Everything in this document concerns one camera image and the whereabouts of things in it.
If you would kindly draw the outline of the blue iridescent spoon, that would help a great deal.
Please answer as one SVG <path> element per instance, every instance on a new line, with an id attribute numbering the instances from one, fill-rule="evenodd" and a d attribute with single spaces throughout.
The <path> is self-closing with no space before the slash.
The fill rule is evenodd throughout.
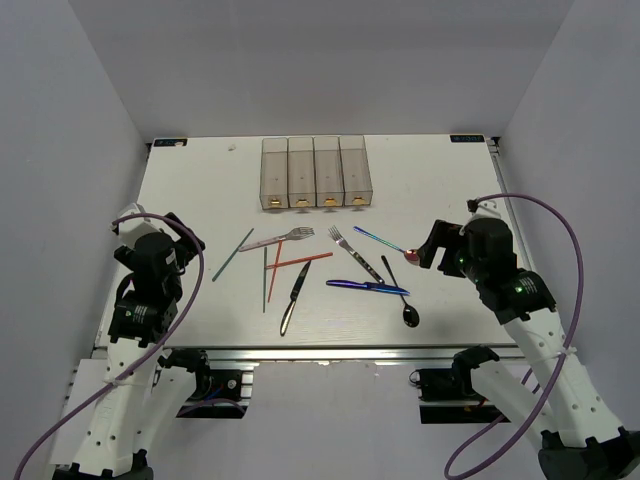
<path id="1" fill-rule="evenodd" d="M 404 249 L 404 248 L 402 248 L 402 247 L 400 247 L 400 246 L 398 246 L 398 245 L 396 245 L 396 244 L 394 244 L 394 243 L 392 243 L 390 241 L 387 241 L 387 240 L 385 240 L 385 239 L 383 239 L 383 238 L 381 238 L 381 237 L 379 237 L 377 235 L 374 235 L 374 234 L 372 234 L 372 233 L 370 233 L 370 232 L 368 232 L 368 231 L 366 231 L 366 230 L 364 230 L 364 229 L 362 229 L 362 228 L 360 228 L 358 226 L 354 226 L 353 230 L 355 232 L 358 232 L 358 233 L 360 233 L 360 234 L 362 234 L 362 235 L 364 235 L 364 236 L 366 236 L 366 237 L 368 237 L 368 238 L 370 238 L 370 239 L 372 239 L 374 241 L 377 241 L 377 242 L 379 242 L 379 243 L 381 243 L 381 244 L 383 244 L 383 245 L 385 245 L 385 246 L 387 246 L 387 247 L 389 247 L 389 248 L 391 248 L 391 249 L 393 249 L 395 251 L 398 251 L 398 252 L 402 253 L 403 257 L 405 258 L 405 260 L 408 261 L 409 263 L 414 264 L 414 265 L 418 265 L 419 264 L 420 259 L 419 259 L 419 256 L 417 255 L 417 252 L 416 252 L 415 249 Z"/>

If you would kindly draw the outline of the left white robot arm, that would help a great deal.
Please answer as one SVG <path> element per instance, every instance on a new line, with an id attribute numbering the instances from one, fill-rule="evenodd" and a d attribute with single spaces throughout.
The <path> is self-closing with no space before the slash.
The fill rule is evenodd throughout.
<path id="1" fill-rule="evenodd" d="M 181 278 L 204 260 L 204 242 L 174 213 L 131 207 L 115 220 L 121 245 L 115 259 L 128 269 L 116 290 L 108 330 L 103 387 L 90 400 L 93 414 L 69 466 L 56 479 L 151 479 L 148 455 L 186 398 L 199 399 L 211 374 L 198 355 L 164 359 L 161 349 L 184 320 Z"/>

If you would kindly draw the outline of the silver fork with holes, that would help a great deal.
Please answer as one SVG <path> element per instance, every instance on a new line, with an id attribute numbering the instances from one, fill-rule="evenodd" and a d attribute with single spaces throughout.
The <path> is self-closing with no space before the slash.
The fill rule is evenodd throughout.
<path id="1" fill-rule="evenodd" d="M 332 240 L 344 249 L 364 270 L 366 270 L 378 284 L 385 283 L 383 277 L 354 248 L 351 247 L 336 226 L 331 226 L 328 229 L 328 232 Z"/>

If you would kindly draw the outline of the blue iridescent knife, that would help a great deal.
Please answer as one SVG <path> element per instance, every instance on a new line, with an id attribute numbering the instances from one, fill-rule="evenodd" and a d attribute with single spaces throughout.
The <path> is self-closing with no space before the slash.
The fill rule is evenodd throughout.
<path id="1" fill-rule="evenodd" d="M 349 280 L 327 280 L 327 286 L 336 288 L 345 288 L 353 290 L 372 291 L 378 293 L 386 293 L 391 295 L 409 296 L 410 292 L 394 285 L 388 285 L 384 283 L 372 283 L 372 282 L 354 282 Z"/>

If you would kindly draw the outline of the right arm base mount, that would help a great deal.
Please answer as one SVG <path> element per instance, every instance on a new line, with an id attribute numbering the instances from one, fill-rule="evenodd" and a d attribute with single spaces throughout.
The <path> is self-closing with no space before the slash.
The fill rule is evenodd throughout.
<path id="1" fill-rule="evenodd" d="M 454 379 L 451 369 L 414 370 L 409 384 L 418 392 L 420 422 L 423 425 L 501 423 L 498 409 L 475 392 L 466 393 Z"/>

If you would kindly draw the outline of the black spoon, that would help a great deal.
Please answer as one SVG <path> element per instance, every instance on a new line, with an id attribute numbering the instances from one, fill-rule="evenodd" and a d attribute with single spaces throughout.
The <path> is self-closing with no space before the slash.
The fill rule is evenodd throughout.
<path id="1" fill-rule="evenodd" d="M 382 260 L 382 263 L 384 264 L 389 276 L 391 277 L 391 280 L 393 281 L 394 285 L 396 287 L 398 287 L 399 284 L 398 284 L 398 282 L 397 282 L 397 280 L 396 280 L 396 278 L 395 278 L 395 276 L 393 274 L 393 271 L 391 269 L 391 266 L 390 266 L 386 256 L 382 255 L 381 256 L 381 260 Z M 407 302 L 407 300 L 405 299 L 404 296 L 401 296 L 401 299 L 402 299 L 402 302 L 403 302 L 403 313 L 402 313 L 402 315 L 403 315 L 404 323 L 409 328 L 416 328 L 420 323 L 419 313 L 417 312 L 417 310 L 412 305 L 410 305 Z"/>

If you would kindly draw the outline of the pink handled fork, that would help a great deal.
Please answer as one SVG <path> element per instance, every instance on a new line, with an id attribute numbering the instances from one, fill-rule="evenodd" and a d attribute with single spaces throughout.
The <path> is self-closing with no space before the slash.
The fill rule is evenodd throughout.
<path id="1" fill-rule="evenodd" d="M 296 227 L 289 232 L 275 236 L 272 238 L 256 241 L 250 244 L 245 244 L 239 248 L 240 252 L 250 251 L 258 248 L 268 247 L 270 245 L 278 244 L 284 241 L 298 241 L 304 240 L 315 235 L 315 231 L 311 227 Z"/>

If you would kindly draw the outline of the black table knife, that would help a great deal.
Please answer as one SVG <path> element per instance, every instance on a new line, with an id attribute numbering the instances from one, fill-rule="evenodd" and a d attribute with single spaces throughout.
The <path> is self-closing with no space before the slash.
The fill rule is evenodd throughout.
<path id="1" fill-rule="evenodd" d="M 295 281 L 295 283 L 293 285 L 293 288 L 292 288 L 291 293 L 290 293 L 290 301 L 289 301 L 289 304 L 288 304 L 288 306 L 287 306 L 287 308 L 286 308 L 286 310 L 284 312 L 284 315 L 282 317 L 281 324 L 280 324 L 279 334 L 280 334 L 281 337 L 284 337 L 286 335 L 286 332 L 288 330 L 288 327 L 289 327 L 289 324 L 290 324 L 290 321 L 291 321 L 291 317 L 292 317 L 293 311 L 295 309 L 295 305 L 296 305 L 298 296 L 300 294 L 301 288 L 302 288 L 302 286 L 304 284 L 304 281 L 306 279 L 306 276 L 307 276 L 307 273 L 308 273 L 309 268 L 311 266 L 311 263 L 312 263 L 312 261 L 309 260 L 303 266 L 303 268 L 301 269 L 301 271 L 300 271 L 300 273 L 299 273 L 299 275 L 298 275 L 298 277 L 297 277 L 297 279 L 296 279 L 296 281 Z"/>

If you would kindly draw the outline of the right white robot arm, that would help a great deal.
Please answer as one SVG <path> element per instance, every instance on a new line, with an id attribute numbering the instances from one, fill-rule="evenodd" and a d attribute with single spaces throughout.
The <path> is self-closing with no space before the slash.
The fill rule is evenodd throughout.
<path id="1" fill-rule="evenodd" d="M 435 221 L 417 255 L 430 268 L 468 279 L 482 304 L 515 341 L 541 387 L 534 394 L 488 347 L 455 355 L 453 390 L 488 399 L 537 450 L 548 479 L 623 479 L 639 465 L 639 434 L 627 430 L 596 391 L 568 338 L 544 280 L 519 267 L 513 235 L 499 218 L 466 225 Z"/>

